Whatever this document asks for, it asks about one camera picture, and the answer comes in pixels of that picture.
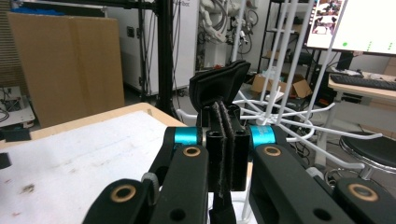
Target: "cardboard box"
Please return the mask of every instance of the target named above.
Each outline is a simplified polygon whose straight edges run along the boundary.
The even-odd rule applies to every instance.
[[[41,127],[124,106],[117,20],[19,13],[8,20]]]
[[[288,74],[282,74],[283,80],[288,79]],[[264,86],[265,77],[262,74],[258,74],[254,77],[253,85],[251,90],[255,92],[262,92],[262,87]],[[270,91],[273,85],[273,80],[268,80],[267,90]],[[285,92],[286,82],[279,81],[278,86],[280,86],[280,91]],[[312,94],[311,88],[309,88],[308,83],[302,75],[294,75],[293,84],[290,89],[289,97],[299,97],[305,98],[306,96]]]

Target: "electronic equipment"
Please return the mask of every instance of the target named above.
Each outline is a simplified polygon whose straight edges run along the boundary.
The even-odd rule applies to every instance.
[[[83,223],[204,224],[209,217],[211,224],[236,224],[231,191],[246,189],[248,161],[248,200],[258,223],[395,223],[396,200],[379,186],[345,178],[332,190],[317,172],[307,172],[279,126],[240,124],[240,107],[226,102],[249,67],[236,61],[192,78],[197,126],[166,128],[142,180],[110,183]],[[208,192],[214,195],[209,211]]]
[[[389,82],[386,80],[379,79],[368,79],[361,77],[350,77],[350,76],[340,76],[340,75],[330,75],[333,82],[339,84],[361,86],[368,88],[375,88],[380,90],[396,91],[396,82]]]
[[[332,45],[335,51],[363,51],[368,54],[396,54],[396,30],[385,25],[394,21],[396,1],[316,0],[308,24],[304,46],[327,49],[336,25]]]

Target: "computer monitor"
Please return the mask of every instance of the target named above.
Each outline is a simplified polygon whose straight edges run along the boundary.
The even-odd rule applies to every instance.
[[[345,2],[345,0],[315,1],[304,46],[309,49],[327,49],[335,26],[339,25],[332,45],[334,51],[350,53],[358,50],[363,51],[364,54],[395,55],[396,29],[393,27],[393,22],[396,21],[396,1],[348,0],[346,4]],[[346,8],[340,20],[343,7]]]

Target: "wall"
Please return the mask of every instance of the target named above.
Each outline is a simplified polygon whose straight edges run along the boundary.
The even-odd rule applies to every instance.
[[[253,42],[253,48],[249,54],[243,55],[243,59],[247,60],[248,62],[251,62],[251,68],[254,70],[257,70],[259,64],[260,50],[262,45],[262,35],[265,26],[265,19],[267,15],[269,0],[256,1],[256,3],[258,5],[258,8],[253,10],[257,12],[260,18],[258,24],[253,28],[254,35],[251,36]],[[299,4],[297,8],[298,13],[301,14],[302,16],[304,15],[304,11],[306,9],[304,5],[306,4]],[[277,9],[277,4],[272,4],[271,15],[269,17],[269,20],[270,20],[270,24],[273,25],[270,26],[269,24],[269,27],[273,27],[275,25],[276,9]],[[265,54],[266,51],[269,50],[269,48],[271,48],[271,38],[269,38],[269,36],[270,35],[267,35],[267,43],[265,44],[263,54]],[[227,58],[229,57],[230,54],[231,54],[231,48],[227,48]],[[322,56],[319,60],[319,63],[322,63],[324,61],[325,55],[326,53],[322,52]],[[339,56],[336,56],[334,62],[338,61],[338,57]],[[385,57],[385,56],[362,55],[355,58],[352,61],[350,68],[382,74],[385,71],[388,61],[389,61],[389,57]]]

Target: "cable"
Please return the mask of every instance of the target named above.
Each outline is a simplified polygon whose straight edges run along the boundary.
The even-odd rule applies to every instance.
[[[4,120],[9,118],[9,113],[6,110],[0,108],[0,113],[4,114],[4,116],[0,118],[0,122],[3,122]]]
[[[180,23],[181,13],[180,13],[180,10],[181,10],[181,6],[178,5],[177,24],[176,24],[176,29],[175,29],[174,40],[173,40],[173,43],[172,43],[172,52],[175,52],[175,42],[177,40],[176,59],[175,59],[174,62],[172,62],[173,63],[173,84],[175,85],[176,93],[177,93],[176,69],[177,69],[177,61],[178,61],[178,47],[179,47],[179,44],[180,44],[180,27],[181,27],[181,23]],[[176,98],[177,98],[177,106],[178,106],[178,108],[181,108],[180,107],[180,101],[178,99],[178,94],[176,94]]]
[[[336,53],[334,54],[334,56],[332,57],[332,60],[331,60],[329,63],[332,63],[332,61],[334,61],[335,56],[337,56],[338,53],[339,53],[339,52],[336,52]]]
[[[326,67],[326,69],[330,68],[333,64],[341,63],[341,62],[344,62],[344,61],[348,61],[348,60],[351,60],[351,59],[353,59],[353,58],[355,58],[355,57],[358,57],[358,56],[359,56],[359,55],[352,56],[352,57],[348,57],[348,58],[345,58],[345,59],[340,60],[340,61],[338,61],[338,62],[328,64],[327,67]]]

